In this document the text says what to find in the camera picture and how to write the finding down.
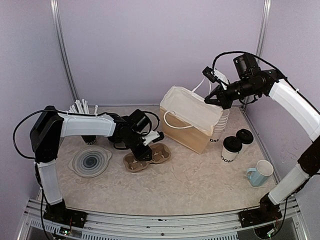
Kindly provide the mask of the brown paper takeout bag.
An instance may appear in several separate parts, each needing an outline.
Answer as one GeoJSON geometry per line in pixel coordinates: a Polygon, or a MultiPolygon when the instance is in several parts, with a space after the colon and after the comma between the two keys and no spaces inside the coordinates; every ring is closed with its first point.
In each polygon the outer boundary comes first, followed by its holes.
{"type": "Polygon", "coordinates": [[[205,99],[196,93],[204,81],[192,90],[172,86],[159,104],[165,136],[198,154],[210,142],[223,112],[222,107],[205,103],[205,99]]]}

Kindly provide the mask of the brown cardboard cup carrier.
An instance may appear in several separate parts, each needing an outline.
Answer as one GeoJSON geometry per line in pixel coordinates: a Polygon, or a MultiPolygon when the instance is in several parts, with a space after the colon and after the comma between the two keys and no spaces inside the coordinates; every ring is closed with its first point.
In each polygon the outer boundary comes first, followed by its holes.
{"type": "Polygon", "coordinates": [[[126,154],[122,160],[125,169],[131,173],[137,173],[148,168],[150,164],[162,164],[172,156],[171,150],[166,144],[155,143],[150,148],[152,150],[151,160],[137,160],[132,153],[126,154]]]}

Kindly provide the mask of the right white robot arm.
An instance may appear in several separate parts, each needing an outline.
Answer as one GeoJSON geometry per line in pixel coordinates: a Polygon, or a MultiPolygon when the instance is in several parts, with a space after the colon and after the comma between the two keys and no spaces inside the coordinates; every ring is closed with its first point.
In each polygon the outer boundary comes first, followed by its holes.
{"type": "Polygon", "coordinates": [[[275,205],[298,192],[320,173],[320,111],[289,82],[278,67],[253,53],[240,50],[222,52],[213,59],[211,66],[204,68],[202,74],[211,83],[217,84],[205,97],[205,103],[226,110],[234,101],[243,102],[246,97],[253,97],[253,102],[256,102],[258,98],[266,96],[282,107],[292,118],[290,122],[298,128],[297,132],[310,142],[296,165],[266,195],[268,202],[257,208],[256,218],[266,222],[275,214],[275,205]],[[217,60],[229,54],[237,55],[233,64],[238,80],[234,82],[229,82],[216,69],[217,60]]]}

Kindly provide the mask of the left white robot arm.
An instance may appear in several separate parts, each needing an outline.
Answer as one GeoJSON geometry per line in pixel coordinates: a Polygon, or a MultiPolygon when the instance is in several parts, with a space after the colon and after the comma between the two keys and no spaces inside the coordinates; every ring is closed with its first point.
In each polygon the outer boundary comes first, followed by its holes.
{"type": "Polygon", "coordinates": [[[41,111],[30,131],[40,183],[47,202],[52,205],[49,212],[57,221],[63,223],[70,218],[70,211],[61,202],[63,197],[59,188],[56,159],[60,140],[70,136],[103,136],[114,143],[124,143],[139,161],[150,161],[152,150],[149,143],[163,139],[162,132],[150,128],[145,111],[136,109],[131,115],[119,116],[116,113],[99,114],[67,113],[48,105],[41,111]]]}

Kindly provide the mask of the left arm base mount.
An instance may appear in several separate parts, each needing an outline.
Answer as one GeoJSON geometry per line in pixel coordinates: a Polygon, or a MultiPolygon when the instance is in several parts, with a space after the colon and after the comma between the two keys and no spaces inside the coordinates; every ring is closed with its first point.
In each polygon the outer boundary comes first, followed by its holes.
{"type": "Polygon", "coordinates": [[[43,218],[54,223],[68,225],[83,229],[87,219],[87,213],[80,210],[66,208],[65,200],[57,204],[48,204],[43,218]]]}

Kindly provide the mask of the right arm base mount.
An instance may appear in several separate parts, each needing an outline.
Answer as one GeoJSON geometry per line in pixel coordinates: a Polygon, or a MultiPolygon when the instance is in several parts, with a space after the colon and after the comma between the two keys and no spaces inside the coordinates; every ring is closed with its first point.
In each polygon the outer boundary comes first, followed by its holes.
{"type": "Polygon", "coordinates": [[[238,216],[242,228],[272,222],[283,217],[280,205],[274,205],[268,194],[260,199],[258,208],[245,209],[238,216]]]}

